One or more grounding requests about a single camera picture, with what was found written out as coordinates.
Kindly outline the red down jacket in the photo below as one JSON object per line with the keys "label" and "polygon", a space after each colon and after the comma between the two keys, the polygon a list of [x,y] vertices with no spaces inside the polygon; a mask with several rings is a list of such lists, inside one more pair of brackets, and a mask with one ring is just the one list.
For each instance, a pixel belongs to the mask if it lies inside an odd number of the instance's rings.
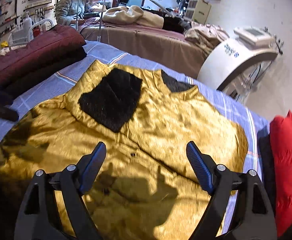
{"label": "red down jacket", "polygon": [[275,172],[275,222],[277,236],[292,226],[292,112],[270,123],[270,143]]}

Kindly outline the arched floor lamp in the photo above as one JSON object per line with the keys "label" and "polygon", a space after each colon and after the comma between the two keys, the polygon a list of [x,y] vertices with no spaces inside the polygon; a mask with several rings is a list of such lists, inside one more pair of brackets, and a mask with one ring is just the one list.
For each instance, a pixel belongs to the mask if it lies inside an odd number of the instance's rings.
{"label": "arched floor lamp", "polygon": [[[102,11],[100,14],[100,22],[112,23],[118,25],[130,25],[139,24],[144,27],[152,27],[162,29],[164,26],[164,17],[158,15],[156,12],[149,12],[141,8],[144,4],[144,0],[113,0],[114,6],[107,9],[106,1],[103,0]],[[175,16],[162,7],[159,3],[154,0],[149,0],[166,17],[174,18]]]}

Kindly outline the brown massage bed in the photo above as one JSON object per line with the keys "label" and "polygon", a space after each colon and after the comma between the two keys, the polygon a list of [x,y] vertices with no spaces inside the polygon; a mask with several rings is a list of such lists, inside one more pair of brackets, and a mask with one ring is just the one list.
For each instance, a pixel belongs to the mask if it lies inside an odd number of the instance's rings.
{"label": "brown massage bed", "polygon": [[197,78],[207,58],[205,51],[185,40],[183,34],[137,24],[117,25],[85,21],[78,28],[88,41],[111,45],[122,51],[160,63],[172,70]]}

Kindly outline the gold satin jacket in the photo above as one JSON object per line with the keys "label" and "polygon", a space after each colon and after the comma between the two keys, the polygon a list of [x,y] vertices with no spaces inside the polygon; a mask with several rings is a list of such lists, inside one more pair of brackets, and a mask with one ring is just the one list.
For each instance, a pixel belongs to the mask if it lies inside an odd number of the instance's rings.
{"label": "gold satin jacket", "polygon": [[188,239],[209,202],[186,157],[193,141],[241,172],[243,128],[197,86],[172,89],[161,70],[94,61],[67,93],[32,108],[0,143],[0,185],[21,199],[36,170],[63,170],[98,142],[106,159],[84,202],[105,239]]}

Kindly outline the white David B machine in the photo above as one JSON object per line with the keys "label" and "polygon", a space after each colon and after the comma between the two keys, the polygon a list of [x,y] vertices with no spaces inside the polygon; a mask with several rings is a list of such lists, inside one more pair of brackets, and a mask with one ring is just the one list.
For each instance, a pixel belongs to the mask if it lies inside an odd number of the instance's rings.
{"label": "white David B machine", "polygon": [[284,42],[267,28],[237,27],[234,34],[235,37],[224,40],[210,53],[198,73],[197,80],[214,90],[235,88],[237,78],[243,83],[243,89],[248,88],[250,84],[244,72],[272,62],[282,54]]}

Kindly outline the blue plaid bed sheet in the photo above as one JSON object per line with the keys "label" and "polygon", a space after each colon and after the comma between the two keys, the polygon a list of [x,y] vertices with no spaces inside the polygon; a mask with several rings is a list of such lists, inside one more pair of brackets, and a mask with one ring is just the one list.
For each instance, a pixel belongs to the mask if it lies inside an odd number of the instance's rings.
{"label": "blue plaid bed sheet", "polygon": [[[42,81],[42,83],[23,93],[15,100],[13,106],[19,111],[21,119],[39,103],[67,93],[75,86],[94,61],[100,61],[107,65],[121,64],[123,66],[151,71],[161,70],[167,75],[170,88],[176,90],[185,89],[186,86],[197,86],[199,92],[221,115],[243,128],[248,141],[248,152],[242,171],[253,168],[258,173],[262,172],[261,157],[258,151],[258,136],[268,134],[269,124],[266,119],[258,116],[229,96],[212,90],[191,77],[179,74],[158,63],[130,55],[98,42],[88,42],[84,49],[87,52],[87,56],[83,60],[54,73],[45,81]],[[0,143],[15,125],[0,120]],[[0,185],[0,239],[13,239],[15,223],[22,198],[10,198]]]}

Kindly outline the seated person in mask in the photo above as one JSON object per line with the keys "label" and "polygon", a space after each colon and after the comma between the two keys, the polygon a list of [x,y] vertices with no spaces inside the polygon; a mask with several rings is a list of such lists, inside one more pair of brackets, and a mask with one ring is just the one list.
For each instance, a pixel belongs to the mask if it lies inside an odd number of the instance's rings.
{"label": "seated person in mask", "polygon": [[84,14],[92,12],[95,2],[90,0],[60,0],[55,7],[55,18],[59,25],[75,27],[85,23]]}

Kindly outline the maroon folded coat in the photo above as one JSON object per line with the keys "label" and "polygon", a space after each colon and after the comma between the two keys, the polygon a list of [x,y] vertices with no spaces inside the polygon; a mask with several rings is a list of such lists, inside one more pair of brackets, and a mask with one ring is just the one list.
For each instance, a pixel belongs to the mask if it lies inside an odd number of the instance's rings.
{"label": "maroon folded coat", "polygon": [[86,57],[86,41],[74,28],[55,25],[26,46],[0,56],[0,90],[12,98]]}

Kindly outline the cream fleece blanket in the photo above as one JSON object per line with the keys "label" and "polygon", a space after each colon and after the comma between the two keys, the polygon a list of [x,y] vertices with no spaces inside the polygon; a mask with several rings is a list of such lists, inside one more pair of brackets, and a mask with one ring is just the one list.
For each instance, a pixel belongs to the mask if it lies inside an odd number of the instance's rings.
{"label": "cream fleece blanket", "polygon": [[136,5],[110,8],[103,13],[102,19],[106,23],[118,25],[137,24],[157,29],[162,29],[164,25],[164,18],[162,16],[145,11]]}

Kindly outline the beige crumpled jacket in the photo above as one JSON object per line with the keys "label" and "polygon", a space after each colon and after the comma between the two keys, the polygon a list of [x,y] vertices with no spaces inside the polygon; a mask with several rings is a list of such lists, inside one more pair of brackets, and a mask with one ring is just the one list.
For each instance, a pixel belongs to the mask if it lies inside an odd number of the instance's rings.
{"label": "beige crumpled jacket", "polygon": [[185,31],[184,37],[186,41],[202,50],[205,57],[208,57],[221,42],[230,38],[229,34],[218,25],[194,21],[191,23],[191,28]]}

